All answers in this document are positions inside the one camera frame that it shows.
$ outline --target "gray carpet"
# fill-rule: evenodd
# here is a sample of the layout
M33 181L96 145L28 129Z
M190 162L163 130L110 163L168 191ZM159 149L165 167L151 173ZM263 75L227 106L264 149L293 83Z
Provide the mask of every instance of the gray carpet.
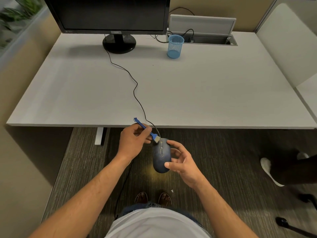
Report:
M44 219L69 200L115 156L122 129L111 129L107 152L105 145L94 145L96 130L73 129ZM286 218L290 225L317 234L317 211L311 203L305 204L296 198L299 192L317 196L317 184L280 188L264 173L259 162L261 157L294 159L296 149L310 156L317 154L316 130L162 128L160 133L162 137L184 144L210 183L259 237L303 237L278 227L274 220L276 216ZM114 220L115 204L127 170L105 204L89 237L104 237L107 234ZM147 192L153 201L157 201L160 192L168 192L173 206L189 211L215 237L198 197L178 174L159 174L154 171L150 146L144 146L133 163L117 213L133 204L135 196L141 191Z

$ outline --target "monitor stand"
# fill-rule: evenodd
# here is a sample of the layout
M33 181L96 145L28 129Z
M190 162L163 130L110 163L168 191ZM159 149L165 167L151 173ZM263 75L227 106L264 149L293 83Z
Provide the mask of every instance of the monitor stand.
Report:
M102 45L108 52L111 53L128 53L135 48L136 40L131 35L122 35L122 34L109 34L106 36Z

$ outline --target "hand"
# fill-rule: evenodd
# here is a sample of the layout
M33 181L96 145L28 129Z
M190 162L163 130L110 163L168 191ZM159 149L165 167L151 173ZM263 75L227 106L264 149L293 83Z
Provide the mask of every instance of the hand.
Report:
M144 143L151 143L150 132L152 128L146 124L145 126L146 129L143 129L139 124L135 123L121 132L117 156L123 157L130 162L140 153Z
M205 177L195 164L192 155L182 144L176 141L168 140L167 143L176 147L171 148L171 154L174 154L178 159L172 158L172 162L166 162L164 166L179 173L190 188L196 188L197 184Z

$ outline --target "black pants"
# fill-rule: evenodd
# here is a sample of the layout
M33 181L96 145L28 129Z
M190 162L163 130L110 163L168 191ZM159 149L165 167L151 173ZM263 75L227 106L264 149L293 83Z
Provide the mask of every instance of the black pants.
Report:
M317 183L317 155L289 163L272 163L271 176L282 185Z

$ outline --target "computer mouse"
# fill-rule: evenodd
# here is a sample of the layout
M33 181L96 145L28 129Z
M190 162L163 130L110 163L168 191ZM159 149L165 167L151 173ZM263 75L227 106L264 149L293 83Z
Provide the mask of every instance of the computer mouse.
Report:
M171 146L166 142L168 139L161 138L157 144L153 146L153 167L156 172L166 173L169 171L164 166L165 162L171 162Z

